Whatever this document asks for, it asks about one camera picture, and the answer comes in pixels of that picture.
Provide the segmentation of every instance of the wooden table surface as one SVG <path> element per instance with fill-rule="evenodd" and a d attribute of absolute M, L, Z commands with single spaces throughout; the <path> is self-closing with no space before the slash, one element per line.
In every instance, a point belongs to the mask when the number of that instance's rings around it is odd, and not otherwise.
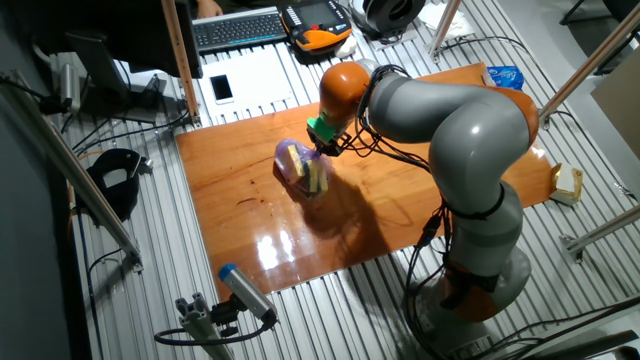
<path fill-rule="evenodd" d="M 484 70 L 479 65 L 463 70 L 471 71 L 466 80 L 444 81 L 472 82 Z M 317 114 L 318 104 L 310 104 L 177 136 L 222 299 L 230 293 L 217 272 L 226 263 L 269 293 L 415 244 L 440 205 L 424 170 L 349 152 L 333 159 L 335 174 L 320 199 L 293 192 L 274 166 L 274 150 L 284 138 L 312 146 L 306 120 Z M 429 144 L 398 146 L 428 158 Z M 534 144 L 503 177 L 523 207 L 548 199 L 551 167 L 542 154 Z"/>

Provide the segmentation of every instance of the metal pole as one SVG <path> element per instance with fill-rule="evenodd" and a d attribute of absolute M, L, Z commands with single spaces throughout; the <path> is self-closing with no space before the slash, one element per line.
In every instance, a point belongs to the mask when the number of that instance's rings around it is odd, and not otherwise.
<path fill-rule="evenodd" d="M 187 97 L 187 108 L 189 115 L 194 123 L 200 123 L 200 112 L 198 110 L 198 100 L 196 99 L 196 91 L 193 87 L 193 79 L 191 78 L 191 70 L 189 69 L 189 60 L 187 50 L 184 48 L 184 38 L 180 30 L 180 20 L 176 11 L 175 0 L 161 0 L 164 18 L 167 21 L 167 28 L 171 36 L 171 45 L 173 46 L 173 54 L 178 63 L 178 72 L 182 80 L 182 88 Z"/>
<path fill-rule="evenodd" d="M 567 250 L 570 254 L 575 254 L 578 251 L 584 249 L 585 246 L 596 242 L 597 240 L 611 234 L 612 232 L 625 227 L 632 222 L 640 219 L 640 205 L 636 205 L 630 210 L 616 216 L 615 218 L 607 221 L 604 225 L 590 231 L 588 234 L 571 241 L 567 245 Z"/>
<path fill-rule="evenodd" d="M 571 76 L 567 82 L 562 85 L 562 88 L 553 95 L 551 100 L 544 106 L 540 112 L 540 119 L 547 123 L 547 118 L 552 112 L 556 111 L 560 104 L 562 104 L 573 91 L 582 84 L 584 79 L 589 76 L 595 70 L 598 65 L 604 60 L 609 53 L 628 35 L 633 31 L 638 24 L 640 24 L 640 4 L 631 10 L 629 15 L 613 30 L 611 35 L 594 51 L 594 53 L 582 64 L 582 66 Z"/>
<path fill-rule="evenodd" d="M 438 23 L 436 34 L 433 36 L 433 40 L 429 44 L 427 53 L 435 63 L 440 61 L 440 45 L 442 45 L 444 37 L 447 35 L 447 31 L 449 31 L 449 26 L 451 26 L 453 17 L 456 15 L 456 11 L 458 11 L 458 7 L 460 7 L 461 2 L 462 0 L 449 0 L 449 2 L 447 2 L 447 7 L 444 9 L 442 18 Z"/>
<path fill-rule="evenodd" d="M 62 174 L 78 191 L 101 225 L 113 236 L 134 264 L 134 270 L 142 270 L 138 247 L 131 242 L 122 222 L 104 198 L 100 189 L 84 170 L 60 133 L 50 121 L 40 114 L 37 104 L 22 90 L 12 86 L 0 86 L 0 93 L 11 104 L 18 116 L 27 124 L 40 145 L 51 157 Z"/>

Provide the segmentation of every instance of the bag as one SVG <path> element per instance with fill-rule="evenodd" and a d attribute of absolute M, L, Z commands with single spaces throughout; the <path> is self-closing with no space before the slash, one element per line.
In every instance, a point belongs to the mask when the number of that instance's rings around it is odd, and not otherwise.
<path fill-rule="evenodd" d="M 333 172 L 331 160 L 294 139 L 284 139 L 276 146 L 275 162 L 285 181 L 307 199 L 329 190 Z"/>

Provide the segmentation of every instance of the small box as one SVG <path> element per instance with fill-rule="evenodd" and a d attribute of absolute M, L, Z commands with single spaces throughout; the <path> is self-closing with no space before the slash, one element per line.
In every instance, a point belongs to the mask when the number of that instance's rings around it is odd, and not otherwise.
<path fill-rule="evenodd" d="M 550 198 L 565 205 L 580 201 L 583 171 L 568 164 L 558 164 L 551 169 Z"/>

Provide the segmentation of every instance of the robotic arm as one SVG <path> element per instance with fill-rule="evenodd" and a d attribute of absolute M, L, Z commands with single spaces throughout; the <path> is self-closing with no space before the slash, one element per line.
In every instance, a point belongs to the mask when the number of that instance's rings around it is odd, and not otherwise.
<path fill-rule="evenodd" d="M 340 155 L 360 106 L 379 135 L 431 142 L 429 167 L 453 214 L 453 236 L 446 276 L 416 295 L 416 311 L 426 331 L 482 322 L 515 300 L 531 272 L 515 247 L 520 200 L 501 177 L 533 143 L 537 109 L 521 92 L 418 81 L 375 65 L 341 63 L 325 73 L 310 137 L 318 151 Z"/>

